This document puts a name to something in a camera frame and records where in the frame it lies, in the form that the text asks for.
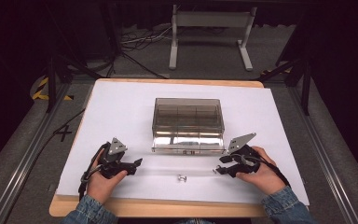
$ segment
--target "metal rail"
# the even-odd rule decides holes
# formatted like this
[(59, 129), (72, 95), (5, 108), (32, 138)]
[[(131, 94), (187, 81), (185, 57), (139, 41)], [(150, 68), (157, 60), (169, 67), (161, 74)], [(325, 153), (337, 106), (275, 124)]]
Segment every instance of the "metal rail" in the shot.
[(43, 136), (48, 129), (49, 124), (51, 123), (54, 115), (59, 108), (61, 101), (65, 94), (67, 93), (70, 84), (62, 84), (58, 97), (59, 101), (52, 107), (51, 111), (47, 113), (37, 129), (31, 144), (28, 146), (25, 151), (24, 156), (22, 157), (19, 166), (14, 171), (12, 177), (10, 178), (7, 187), (0, 198), (0, 223), (5, 223), (8, 216), (10, 215), (10, 211), (17, 201), (18, 197), (21, 194), (21, 190), (25, 185), (26, 178), (28, 174), (32, 171), (32, 166), (35, 160), (37, 159), (37, 155), (39, 154), (41, 148), (41, 141)]
[(327, 182), (333, 191), (334, 196), (336, 197), (342, 215), (344, 216), (347, 223), (358, 223), (358, 216), (356, 215), (347, 193), (342, 186), (341, 180), (339, 179), (336, 170), (334, 169), (333, 164), (331, 163), (326, 150), (324, 149), (324, 145), (322, 144), (322, 141), (315, 130), (315, 126), (310, 117), (306, 116), (302, 110), (299, 93), (296, 91), (296, 88), (288, 89), (292, 100), (296, 103), (296, 109), (301, 115), (301, 118), (307, 127), (314, 145), (315, 155), (321, 164)]

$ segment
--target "sleeve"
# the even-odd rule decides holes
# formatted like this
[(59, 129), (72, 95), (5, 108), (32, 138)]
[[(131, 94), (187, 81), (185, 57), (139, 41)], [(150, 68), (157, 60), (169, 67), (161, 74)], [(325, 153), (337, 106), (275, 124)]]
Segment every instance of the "sleeve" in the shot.
[(317, 223), (289, 187), (269, 195), (262, 204), (274, 223)]
[(102, 204), (86, 194), (77, 205), (76, 210), (70, 212), (61, 221), (61, 224), (89, 223), (117, 223), (117, 218), (113, 213), (106, 210)]

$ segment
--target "hand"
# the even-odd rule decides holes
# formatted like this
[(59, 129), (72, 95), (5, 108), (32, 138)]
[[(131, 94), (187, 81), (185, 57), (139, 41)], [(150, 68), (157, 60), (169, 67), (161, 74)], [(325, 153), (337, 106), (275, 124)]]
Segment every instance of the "hand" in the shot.
[[(267, 162), (276, 166), (273, 161), (262, 147), (252, 147), (258, 154), (263, 157)], [(254, 184), (265, 194), (270, 195), (284, 189), (286, 186), (283, 181), (270, 169), (266, 164), (260, 162), (260, 168), (255, 174), (246, 174), (237, 172), (236, 177)]]
[[(97, 167), (98, 160), (100, 159), (102, 152), (103, 152), (103, 150), (100, 152), (100, 154), (97, 156), (97, 159), (92, 164), (92, 168)], [(113, 176), (112, 178), (106, 179), (105, 177), (103, 177), (103, 175), (101, 175), (101, 173), (99, 171), (95, 172), (89, 178), (89, 183), (87, 186), (87, 194), (91, 198), (100, 202), (101, 204), (104, 204), (109, 199), (115, 186), (122, 179), (124, 179), (124, 177), (126, 177), (126, 175), (127, 175), (127, 171), (121, 171), (120, 173)]]

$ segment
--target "black strap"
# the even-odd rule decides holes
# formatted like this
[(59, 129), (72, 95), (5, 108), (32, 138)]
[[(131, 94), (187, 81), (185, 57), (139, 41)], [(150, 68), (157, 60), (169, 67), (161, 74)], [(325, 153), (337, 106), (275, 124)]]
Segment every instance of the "black strap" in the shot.
[(101, 145), (101, 147), (95, 153), (94, 157), (92, 157), (91, 163), (89, 164), (89, 168), (81, 176), (81, 179), (80, 179), (81, 183), (80, 183), (80, 186), (78, 189), (79, 201), (84, 197), (84, 192), (86, 192), (87, 184), (89, 183), (89, 180), (90, 180), (90, 170), (91, 170), (92, 164), (95, 162), (95, 160), (97, 160), (98, 154), (100, 154), (101, 150), (106, 148), (107, 146), (108, 146), (108, 143)]
[(291, 188), (290, 183), (287, 180), (286, 176), (284, 176), (284, 174), (282, 174), (281, 170), (277, 166), (275, 166), (275, 165), (273, 165), (273, 164), (271, 164), (269, 162), (266, 162), (266, 165), (283, 181), (283, 183), (286, 186)]

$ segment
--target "white board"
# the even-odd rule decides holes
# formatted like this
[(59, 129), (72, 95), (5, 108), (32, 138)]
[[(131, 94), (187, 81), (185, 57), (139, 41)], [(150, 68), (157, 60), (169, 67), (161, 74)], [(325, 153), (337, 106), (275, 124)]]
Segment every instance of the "white board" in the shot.
[[(151, 151), (156, 98), (219, 99), (225, 123), (224, 142), (247, 133), (248, 144), (263, 147), (277, 162), (298, 199), (309, 200), (287, 141), (270, 89), (96, 81), (76, 140), (62, 171), (59, 195), (78, 195), (80, 177), (97, 149), (116, 137), (128, 147), (123, 162), (143, 158), (135, 175), (128, 175), (113, 192), (115, 198), (222, 203), (260, 203), (257, 188), (229, 175), (215, 174), (221, 155), (158, 154)], [(178, 175), (186, 176), (186, 182)]]

